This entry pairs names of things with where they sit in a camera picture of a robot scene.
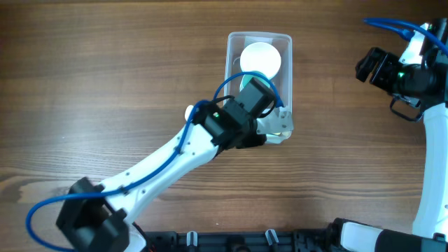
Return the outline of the green cup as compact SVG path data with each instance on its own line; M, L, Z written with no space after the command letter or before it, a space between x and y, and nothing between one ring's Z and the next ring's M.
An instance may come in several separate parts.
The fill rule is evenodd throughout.
M253 76L253 75L250 75L250 74L245 74L245 75L243 75L242 80L241 80L241 83L240 83L240 85L239 85L239 91L242 91L242 90L245 88L245 86L250 82L250 80L251 80L252 78L256 78L256 79L258 79L260 82L262 82L262 83L263 83L264 85L266 85L268 88L270 88L270 84L269 84L265 79L260 78L260 77L258 77L258 76Z

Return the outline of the white spoon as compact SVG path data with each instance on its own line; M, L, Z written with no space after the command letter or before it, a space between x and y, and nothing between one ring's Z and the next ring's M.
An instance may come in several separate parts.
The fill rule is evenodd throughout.
M189 105L187 106L186 110L185 110L185 120L188 121L190 114L193 110L194 106L193 105Z

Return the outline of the white pink bowl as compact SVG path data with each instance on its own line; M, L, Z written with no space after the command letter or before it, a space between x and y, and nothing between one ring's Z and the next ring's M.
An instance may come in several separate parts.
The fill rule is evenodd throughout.
M266 42L255 42L243 49L240 56L242 71L257 71L268 79L277 75L281 67L279 51Z

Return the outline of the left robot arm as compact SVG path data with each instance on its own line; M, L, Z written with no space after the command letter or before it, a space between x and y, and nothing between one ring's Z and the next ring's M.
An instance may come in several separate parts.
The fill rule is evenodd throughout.
M277 89L252 77L236 96L202 100L180 132L133 167L93 185L86 177L64 198L56 226L71 251L142 251L147 247L135 220L165 189L222 151L261 146L259 118L282 105Z

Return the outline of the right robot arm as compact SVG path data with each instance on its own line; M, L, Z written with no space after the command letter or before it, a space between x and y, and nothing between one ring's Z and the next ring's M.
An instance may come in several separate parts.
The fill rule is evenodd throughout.
M419 110L426 162L419 208L409 234L337 218L326 230L327 251L447 250L447 19L417 25L404 20L368 17L373 27L397 33L408 42L397 57L371 48L356 65L356 78L386 91L392 101Z

